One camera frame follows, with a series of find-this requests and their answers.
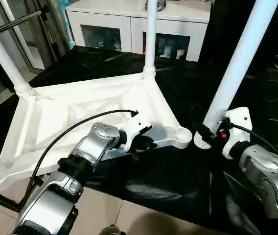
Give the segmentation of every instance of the black plastic sheet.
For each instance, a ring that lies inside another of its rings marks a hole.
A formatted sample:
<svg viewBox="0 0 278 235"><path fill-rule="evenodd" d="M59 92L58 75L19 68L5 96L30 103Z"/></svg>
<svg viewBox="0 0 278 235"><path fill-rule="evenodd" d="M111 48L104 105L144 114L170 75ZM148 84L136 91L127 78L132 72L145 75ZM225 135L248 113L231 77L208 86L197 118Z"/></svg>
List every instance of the black plastic sheet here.
<svg viewBox="0 0 278 235"><path fill-rule="evenodd" d="M31 81L33 87L141 72L144 56L75 47L58 64ZM208 65L156 58L156 81L174 115L195 133L224 71ZM0 105L0 151L18 103ZM278 148L278 73L247 76L231 108L247 106L254 131ZM214 149L167 147L103 161L87 187L175 217L232 234L278 231L267 220L253 187L236 163Z"/></svg>

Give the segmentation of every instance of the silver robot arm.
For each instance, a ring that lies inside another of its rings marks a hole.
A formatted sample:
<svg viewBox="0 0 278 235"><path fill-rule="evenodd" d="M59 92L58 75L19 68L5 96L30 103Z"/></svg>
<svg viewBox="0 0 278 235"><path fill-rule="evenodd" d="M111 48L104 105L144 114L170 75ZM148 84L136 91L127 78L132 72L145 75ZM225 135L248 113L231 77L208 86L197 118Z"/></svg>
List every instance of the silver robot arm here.
<svg viewBox="0 0 278 235"><path fill-rule="evenodd" d="M201 135L227 159L238 161L255 186L268 218L278 219L278 155L250 141L252 123L247 107L227 111L221 124L223 127L216 135L202 126Z"/></svg>
<svg viewBox="0 0 278 235"><path fill-rule="evenodd" d="M59 160L59 169L22 208L12 234L68 235L78 216L75 204L83 186L105 152L113 148L128 151L133 138L149 128L151 123L139 114L121 130L95 123L69 156Z"/></svg>

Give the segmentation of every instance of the glass cabinet door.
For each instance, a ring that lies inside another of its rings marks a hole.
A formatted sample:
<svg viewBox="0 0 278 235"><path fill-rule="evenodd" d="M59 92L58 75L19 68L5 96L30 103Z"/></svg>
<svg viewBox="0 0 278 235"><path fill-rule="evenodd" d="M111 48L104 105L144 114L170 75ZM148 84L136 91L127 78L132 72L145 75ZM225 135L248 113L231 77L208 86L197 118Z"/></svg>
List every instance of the glass cabinet door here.
<svg viewBox="0 0 278 235"><path fill-rule="evenodd" d="M146 18L131 18L132 52L145 52ZM157 20L156 56L198 61L206 23Z"/></svg>
<svg viewBox="0 0 278 235"><path fill-rule="evenodd" d="M76 45L131 52L130 18L67 12Z"/></svg>

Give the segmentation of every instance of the white pipe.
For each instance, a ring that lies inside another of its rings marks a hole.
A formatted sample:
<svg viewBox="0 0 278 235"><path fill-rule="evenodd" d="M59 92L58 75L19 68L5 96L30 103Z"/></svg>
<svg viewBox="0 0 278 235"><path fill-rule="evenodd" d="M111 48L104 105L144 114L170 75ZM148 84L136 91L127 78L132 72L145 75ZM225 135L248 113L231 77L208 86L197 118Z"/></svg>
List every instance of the white pipe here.
<svg viewBox="0 0 278 235"><path fill-rule="evenodd" d="M33 94L30 85L24 80L21 73L15 66L11 57L8 55L3 45L0 42L0 64L5 70L7 76L14 84L14 89L18 95L20 94Z"/></svg>
<svg viewBox="0 0 278 235"><path fill-rule="evenodd" d="M219 127L218 122L223 119L225 112L228 110L262 41L277 5L278 0L255 1L237 48L203 121L203 124L212 133L216 133ZM194 142L199 148L210 148L210 145L202 140L198 132L194 136Z"/></svg>
<svg viewBox="0 0 278 235"><path fill-rule="evenodd" d="M7 3L7 0L0 0L0 2L1 2L1 5L2 5L9 21L14 21L15 18L14 18L14 15L13 15L13 13L12 13L8 3ZM17 36L18 40L20 41L21 46L22 46L24 52L26 53L27 58L30 61L32 67L39 68L40 66L37 65L35 59L33 58L32 54L31 54L31 52L28 48L28 45L27 45L27 43L26 43L26 41L25 41L25 39L22 35L22 32L21 32L20 28L18 26L15 26L15 27L13 27L13 30L15 31L16 36Z"/></svg>
<svg viewBox="0 0 278 235"><path fill-rule="evenodd" d="M155 32L157 23L158 0L148 0L147 34L145 49L144 79L155 79Z"/></svg>

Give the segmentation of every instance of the white bracket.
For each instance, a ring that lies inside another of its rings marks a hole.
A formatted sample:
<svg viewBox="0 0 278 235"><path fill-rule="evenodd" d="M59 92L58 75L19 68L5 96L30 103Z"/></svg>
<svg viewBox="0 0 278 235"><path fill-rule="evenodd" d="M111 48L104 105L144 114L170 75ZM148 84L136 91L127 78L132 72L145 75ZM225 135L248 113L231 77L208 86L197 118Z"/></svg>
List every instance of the white bracket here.
<svg viewBox="0 0 278 235"><path fill-rule="evenodd" d="M229 118L229 120L233 124L245 127L249 130L252 130L250 113L249 113L249 109L247 107L239 107L239 108L227 111L226 118ZM230 129L229 132L230 132L229 140L223 148L223 155L227 159L232 159L232 157L229 155L231 148L237 142L243 142L243 141L250 142L250 134L245 131L242 131L240 129L234 128L234 127L232 129Z"/></svg>

